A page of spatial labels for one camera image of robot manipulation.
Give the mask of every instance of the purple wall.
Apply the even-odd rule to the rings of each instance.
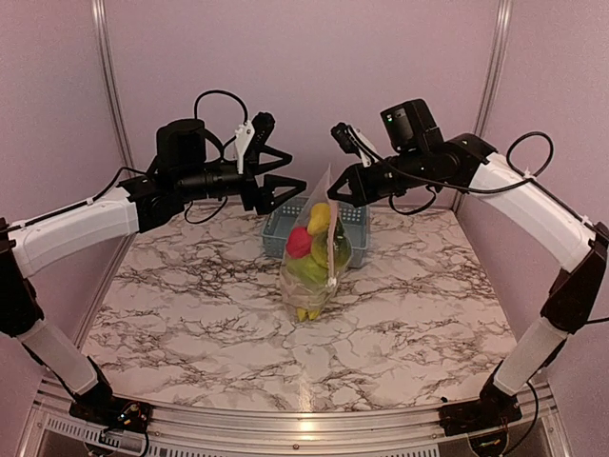
[[[424,97],[446,136],[474,127],[497,2],[469,0],[265,0],[108,2],[118,87],[139,167],[159,126],[189,117],[196,95],[229,89],[252,114],[272,112],[272,146],[295,154],[280,172],[316,182],[328,161],[354,163],[329,135],[359,126],[391,151],[379,113]],[[240,122],[231,100],[201,109],[227,138]],[[412,191],[410,203],[428,194]],[[441,204],[451,203],[442,193]]]
[[[87,197],[120,166],[90,2],[0,5],[0,214],[29,218]],[[47,317],[73,335],[114,243],[33,278]],[[0,336],[0,455],[14,455],[42,370]]]
[[[516,2],[501,88],[487,140],[505,151],[541,129],[556,159],[541,181],[594,221],[609,222],[609,4],[600,0]],[[543,142],[524,145],[523,167],[543,160]],[[512,328],[522,335],[539,315],[558,265],[519,228],[468,197],[460,219],[488,270]],[[609,287],[594,316],[609,315]],[[551,386],[577,457],[609,448],[608,326],[590,326],[567,344]]]

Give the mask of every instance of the plastic basket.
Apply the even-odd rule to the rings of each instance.
[[[262,233],[266,255],[278,259],[284,258],[287,237],[307,200],[306,197],[294,197],[268,216]],[[370,226],[368,207],[353,208],[347,203],[339,202],[339,211],[344,230],[351,242],[352,256],[349,267],[359,268],[363,265],[365,251],[368,248]]]

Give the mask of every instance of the marble pattern surface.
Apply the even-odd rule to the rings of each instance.
[[[282,305],[263,223],[229,206],[136,238],[84,346],[117,393],[250,410],[435,404],[477,395],[515,345],[450,211],[372,209],[365,266],[302,324]]]

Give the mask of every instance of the robotic arm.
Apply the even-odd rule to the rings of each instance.
[[[360,207],[425,185],[468,192],[515,221],[560,264],[540,318],[488,379],[480,399],[441,411],[447,435],[518,420],[516,394],[588,321],[607,263],[609,230],[579,217],[537,182],[539,173],[512,168],[481,138],[466,133],[444,141],[423,100],[387,109],[381,117],[399,155],[383,159],[357,130],[337,125],[331,133],[344,152],[365,155],[366,161],[346,169],[329,198]],[[349,192],[342,192],[344,186]]]
[[[16,338],[72,395],[70,414],[108,428],[143,432],[150,405],[116,397],[102,371],[45,316],[29,278],[73,252],[104,240],[166,224],[185,204],[240,195],[246,210],[269,214],[306,188],[306,182],[265,174],[291,162],[266,145],[275,121],[259,113],[236,131],[236,160],[206,161],[206,140],[224,146],[198,119],[157,132],[157,154],[146,173],[79,204],[30,221],[0,219],[0,331]],[[262,154],[276,160],[261,164]],[[259,187],[256,176],[265,174]],[[276,188],[291,188],[275,195]]]

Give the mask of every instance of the bag of toy fruit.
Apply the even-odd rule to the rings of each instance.
[[[279,270],[285,307],[299,322],[319,317],[351,259],[338,203],[327,198],[330,184],[328,168],[294,223]]]

